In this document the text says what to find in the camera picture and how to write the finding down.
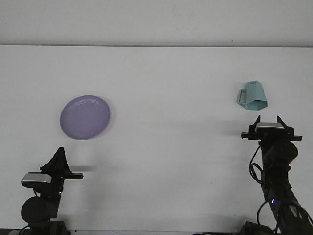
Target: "cable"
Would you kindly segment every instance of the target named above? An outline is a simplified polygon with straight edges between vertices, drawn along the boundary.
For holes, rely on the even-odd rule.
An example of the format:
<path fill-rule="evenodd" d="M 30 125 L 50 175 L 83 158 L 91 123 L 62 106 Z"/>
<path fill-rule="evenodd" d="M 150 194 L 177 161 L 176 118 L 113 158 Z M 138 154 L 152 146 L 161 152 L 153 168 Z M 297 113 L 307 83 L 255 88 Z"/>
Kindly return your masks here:
<path fill-rule="evenodd" d="M 269 203 L 269 202 L 271 202 L 272 200 L 275 200 L 275 198 L 271 198 L 271 199 L 269 199 L 269 200 L 263 202 L 263 203 L 261 204 L 261 206 L 259 207 L 258 212 L 257 212 L 257 215 L 256 215 L 256 220 L 257 220 L 257 222 L 258 222 L 259 225 L 260 225 L 259 215 L 260 215 L 261 209 L 263 208 L 263 206 L 264 206 L 266 203 Z M 289 203 L 280 203 L 280 204 L 279 204 L 279 208 L 278 208 L 278 213 L 277 213 L 277 214 L 278 214 L 278 218 L 277 218 L 277 220 L 276 220 L 276 226 L 275 226 L 275 228 L 273 229 L 273 232 L 275 232 L 275 234 L 278 234 L 278 228 L 279 228 L 280 222 L 281 222 L 281 215 L 280 215 L 280 213 L 281 213 L 282 205 L 287 205 L 287 206 L 293 205 L 293 206 L 295 206 L 295 207 L 296 207 L 296 210 L 297 210 L 297 217 L 298 217 L 298 219 L 299 219 L 299 222 L 301 222 L 301 217 L 300 217 L 300 216 L 305 216 L 305 217 L 307 217 L 307 219 L 309 220 L 310 224 L 313 226 L 312 218 L 310 217 L 310 215 L 308 214 L 308 212 L 307 212 L 303 207 L 301 207 L 301 206 L 298 205 L 297 203 L 291 203 L 291 202 L 289 202 Z"/>
<path fill-rule="evenodd" d="M 219 232 L 205 232 L 205 233 L 195 233 L 191 235 L 232 235 L 233 233 L 219 233 Z"/>
<path fill-rule="evenodd" d="M 255 170 L 254 170 L 254 166 L 255 166 L 260 172 L 262 172 L 262 168 L 261 168 L 259 165 L 257 165 L 256 163 L 252 163 L 252 162 L 253 162 L 253 159 L 255 158 L 257 152 L 259 151 L 259 149 L 260 149 L 260 146 L 256 149 L 256 151 L 255 151 L 255 153 L 254 153 L 254 155 L 253 155 L 253 157 L 252 157 L 252 159 L 251 159 L 251 161 L 250 161 L 250 164 L 249 164 L 249 172 L 250 172 L 251 177 L 252 177 L 256 182 L 258 182 L 259 184 L 261 184 L 263 181 L 260 180 L 260 179 L 258 179 L 258 177 L 257 177 L 257 175 L 256 175 L 256 173 L 255 173 Z"/>
<path fill-rule="evenodd" d="M 21 234 L 22 234 L 22 231 L 24 231 L 27 227 L 29 227 L 29 226 L 27 225 L 27 226 L 25 226 L 24 228 L 20 229 L 18 235 L 21 235 Z"/>
<path fill-rule="evenodd" d="M 35 193 L 36 197 L 38 197 L 38 195 L 37 195 L 36 191 L 35 191 L 34 189 L 33 189 L 33 191 L 34 191 L 34 193 Z"/>

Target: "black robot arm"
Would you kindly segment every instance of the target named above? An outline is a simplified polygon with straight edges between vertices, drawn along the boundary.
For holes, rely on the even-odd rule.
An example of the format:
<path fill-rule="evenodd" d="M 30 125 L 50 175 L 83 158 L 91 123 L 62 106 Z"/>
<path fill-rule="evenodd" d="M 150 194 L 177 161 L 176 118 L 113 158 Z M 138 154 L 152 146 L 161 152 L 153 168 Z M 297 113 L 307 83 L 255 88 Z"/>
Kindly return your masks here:
<path fill-rule="evenodd" d="M 288 181 L 289 164 L 297 157 L 297 148 L 291 141 L 301 141 L 294 130 L 277 116 L 277 123 L 261 123 L 260 116 L 249 126 L 242 138 L 259 140 L 262 150 L 261 183 L 265 201 L 269 203 L 282 235 L 313 235 L 312 219 L 297 201 Z M 243 235 L 257 234 L 241 231 Z"/>

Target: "purple plate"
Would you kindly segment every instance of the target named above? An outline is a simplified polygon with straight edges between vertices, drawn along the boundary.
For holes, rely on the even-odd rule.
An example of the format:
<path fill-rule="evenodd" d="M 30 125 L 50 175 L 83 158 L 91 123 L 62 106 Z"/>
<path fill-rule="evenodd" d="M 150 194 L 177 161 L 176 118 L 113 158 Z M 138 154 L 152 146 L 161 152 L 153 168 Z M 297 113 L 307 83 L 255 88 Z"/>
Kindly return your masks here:
<path fill-rule="evenodd" d="M 68 136 L 84 140 L 101 133 L 110 120 L 107 103 L 93 95 L 75 98 L 62 110 L 60 126 Z"/>

